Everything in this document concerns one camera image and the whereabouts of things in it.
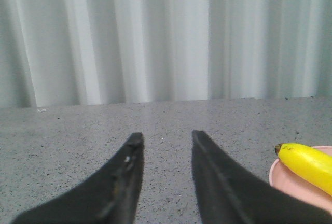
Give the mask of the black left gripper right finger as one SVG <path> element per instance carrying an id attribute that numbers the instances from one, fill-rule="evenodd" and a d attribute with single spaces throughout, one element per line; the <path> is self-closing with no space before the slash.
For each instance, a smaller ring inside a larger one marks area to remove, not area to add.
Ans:
<path id="1" fill-rule="evenodd" d="M 271 187 L 192 132 L 192 174 L 202 223 L 331 223 L 331 214 Z"/>

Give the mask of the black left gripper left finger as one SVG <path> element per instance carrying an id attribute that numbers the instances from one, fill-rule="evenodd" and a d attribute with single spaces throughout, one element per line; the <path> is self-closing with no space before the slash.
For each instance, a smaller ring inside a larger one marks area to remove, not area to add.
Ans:
<path id="1" fill-rule="evenodd" d="M 144 137 L 133 133 L 90 177 L 13 223 L 134 223 L 143 172 Z"/>

